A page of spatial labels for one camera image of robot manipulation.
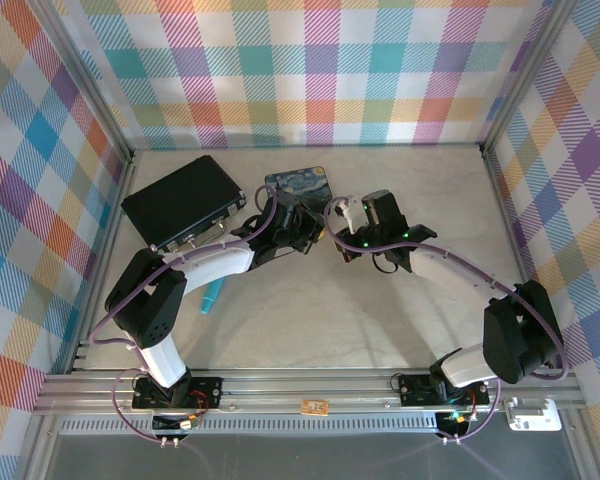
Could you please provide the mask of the starry night print coaster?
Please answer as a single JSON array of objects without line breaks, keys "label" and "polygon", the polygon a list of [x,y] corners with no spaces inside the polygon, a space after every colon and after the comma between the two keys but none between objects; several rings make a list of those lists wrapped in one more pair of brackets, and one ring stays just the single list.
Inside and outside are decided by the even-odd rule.
[{"label": "starry night print coaster", "polygon": [[268,174],[264,181],[275,190],[299,197],[313,210],[322,211],[332,199],[329,181],[321,166]]}]

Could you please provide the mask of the light blue marker pen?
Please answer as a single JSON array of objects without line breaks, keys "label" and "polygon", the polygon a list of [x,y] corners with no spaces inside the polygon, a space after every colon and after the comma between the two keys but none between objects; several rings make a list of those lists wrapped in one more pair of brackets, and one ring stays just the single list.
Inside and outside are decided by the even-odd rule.
[{"label": "light blue marker pen", "polygon": [[208,315],[216,304],[218,297],[222,291],[222,288],[225,283],[225,278],[221,277],[212,282],[209,282],[206,285],[204,294],[202,296],[200,313],[203,315]]}]

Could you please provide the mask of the black hard briefcase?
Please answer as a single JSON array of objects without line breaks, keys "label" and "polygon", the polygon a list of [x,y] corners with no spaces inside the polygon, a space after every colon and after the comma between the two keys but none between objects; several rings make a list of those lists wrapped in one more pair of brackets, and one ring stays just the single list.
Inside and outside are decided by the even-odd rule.
[{"label": "black hard briefcase", "polygon": [[127,196],[121,208],[146,244],[166,253],[245,204],[244,190],[213,157],[204,155]]}]

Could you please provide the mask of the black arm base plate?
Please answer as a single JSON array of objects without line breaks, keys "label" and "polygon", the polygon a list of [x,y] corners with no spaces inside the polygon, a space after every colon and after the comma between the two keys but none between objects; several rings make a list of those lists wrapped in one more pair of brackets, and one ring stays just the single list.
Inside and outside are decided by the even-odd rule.
[{"label": "black arm base plate", "polygon": [[403,407],[415,406],[486,406],[490,403],[484,382],[454,387],[433,375],[397,375],[395,388]]},{"label": "black arm base plate", "polygon": [[150,376],[138,377],[132,388],[134,409],[217,409],[222,396],[220,377],[184,375],[170,387],[161,386]]}]

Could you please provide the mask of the aluminium extrusion rail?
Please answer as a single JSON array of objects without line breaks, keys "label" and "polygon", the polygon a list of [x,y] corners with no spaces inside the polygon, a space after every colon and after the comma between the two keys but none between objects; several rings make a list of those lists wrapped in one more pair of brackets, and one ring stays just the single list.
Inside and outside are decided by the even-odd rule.
[{"label": "aluminium extrusion rail", "polygon": [[[211,369],[195,370],[194,377],[220,377],[218,413],[298,414],[304,400],[325,401],[329,413],[380,413],[403,409],[397,378],[379,369]],[[134,375],[114,370],[74,371],[46,378],[33,413],[36,415],[107,414],[114,411],[111,387],[117,376],[117,400],[129,412]]]}]

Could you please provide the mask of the aluminium frame post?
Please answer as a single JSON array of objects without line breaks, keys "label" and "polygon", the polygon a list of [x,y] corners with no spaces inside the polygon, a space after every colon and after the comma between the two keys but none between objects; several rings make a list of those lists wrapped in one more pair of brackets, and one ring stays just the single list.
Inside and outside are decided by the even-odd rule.
[{"label": "aluminium frame post", "polygon": [[543,22],[539,25],[538,33],[519,62],[520,67],[512,79],[508,94],[496,111],[484,141],[480,143],[480,151],[483,157],[486,157],[495,148],[497,141],[506,131],[516,109],[537,76],[578,2],[579,0],[552,0]]},{"label": "aluminium frame post", "polygon": [[133,162],[134,149],[125,139],[121,128],[105,103],[94,77],[91,75],[79,50],[71,39],[61,16],[56,11],[51,0],[26,0],[42,28],[48,34],[51,43],[58,51],[65,68],[74,80],[77,88],[84,95],[92,109],[95,118],[108,136],[113,148],[127,163]]}]

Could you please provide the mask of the white plastic bracket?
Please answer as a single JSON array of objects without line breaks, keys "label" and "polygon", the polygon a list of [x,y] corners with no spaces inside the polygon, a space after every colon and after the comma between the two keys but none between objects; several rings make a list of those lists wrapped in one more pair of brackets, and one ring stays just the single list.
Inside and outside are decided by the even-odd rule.
[{"label": "white plastic bracket", "polygon": [[511,397],[504,401],[509,428],[519,432],[557,432],[562,421],[553,399]]}]

